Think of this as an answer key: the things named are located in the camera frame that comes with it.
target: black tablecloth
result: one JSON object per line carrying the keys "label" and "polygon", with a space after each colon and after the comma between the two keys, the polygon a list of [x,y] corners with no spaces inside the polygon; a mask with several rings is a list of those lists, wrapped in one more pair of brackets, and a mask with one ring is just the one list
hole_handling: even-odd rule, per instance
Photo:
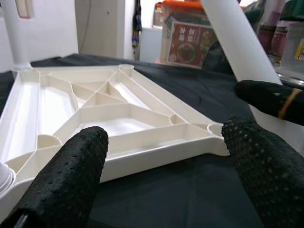
{"label": "black tablecloth", "polygon": [[[135,69],[216,122],[250,119],[233,75],[108,57],[71,55],[34,67],[132,64]],[[13,83],[0,74],[0,110]],[[100,184],[88,227],[262,228],[228,157],[202,155]]]}

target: black cloth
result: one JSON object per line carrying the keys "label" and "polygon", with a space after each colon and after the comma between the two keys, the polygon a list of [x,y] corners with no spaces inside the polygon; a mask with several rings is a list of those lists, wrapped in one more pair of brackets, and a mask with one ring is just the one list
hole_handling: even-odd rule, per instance
{"label": "black cloth", "polygon": [[[88,55],[32,63],[46,66],[132,64],[135,69],[217,122],[252,119],[234,94],[233,75]],[[0,75],[1,103],[12,76]],[[229,157],[202,155],[100,184],[92,228],[262,228]]]}

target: food image on box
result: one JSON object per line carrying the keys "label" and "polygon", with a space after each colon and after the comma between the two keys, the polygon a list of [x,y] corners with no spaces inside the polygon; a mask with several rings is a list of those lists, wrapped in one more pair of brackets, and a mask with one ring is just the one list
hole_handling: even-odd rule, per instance
{"label": "food image on box", "polygon": [[301,42],[298,46],[298,49],[296,51],[296,54],[295,54],[295,59],[298,59],[298,60],[304,60],[304,38],[301,39]]}
{"label": "food image on box", "polygon": [[168,62],[201,68],[217,37],[210,26],[174,22],[171,30]]}

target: orange lid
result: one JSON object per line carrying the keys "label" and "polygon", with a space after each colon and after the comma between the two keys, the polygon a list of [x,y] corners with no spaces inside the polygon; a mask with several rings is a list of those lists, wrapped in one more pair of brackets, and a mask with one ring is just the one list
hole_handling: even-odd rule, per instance
{"label": "orange lid", "polygon": [[171,6],[171,7],[187,7],[187,8],[203,8],[203,5],[198,2],[191,1],[174,1],[174,0],[165,0],[162,2],[163,6]]}

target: gray dotted grip surface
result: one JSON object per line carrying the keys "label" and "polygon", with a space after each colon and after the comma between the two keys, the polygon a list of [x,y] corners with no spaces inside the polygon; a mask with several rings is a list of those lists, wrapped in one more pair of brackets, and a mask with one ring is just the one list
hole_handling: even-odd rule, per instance
{"label": "gray dotted grip surface", "polygon": [[222,134],[265,228],[303,228],[304,158],[255,122],[225,123]]}
{"label": "gray dotted grip surface", "polygon": [[100,127],[73,136],[37,175],[1,227],[14,227],[23,213],[38,227],[85,227],[107,150],[108,135]]}

